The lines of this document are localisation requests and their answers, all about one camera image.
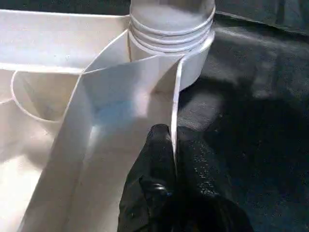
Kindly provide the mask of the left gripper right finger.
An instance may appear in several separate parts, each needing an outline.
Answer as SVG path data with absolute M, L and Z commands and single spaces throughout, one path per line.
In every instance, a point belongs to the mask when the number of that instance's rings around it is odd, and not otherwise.
M 233 202 L 226 168 L 203 139 L 187 127 L 177 131 L 177 232 L 252 232 L 248 216 Z

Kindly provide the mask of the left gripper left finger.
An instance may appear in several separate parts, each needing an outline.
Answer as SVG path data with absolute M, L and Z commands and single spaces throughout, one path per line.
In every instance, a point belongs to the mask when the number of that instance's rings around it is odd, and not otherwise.
M 145 144 L 127 174 L 119 203 L 117 231 L 170 232 L 176 174 L 169 127 L 150 128 Z

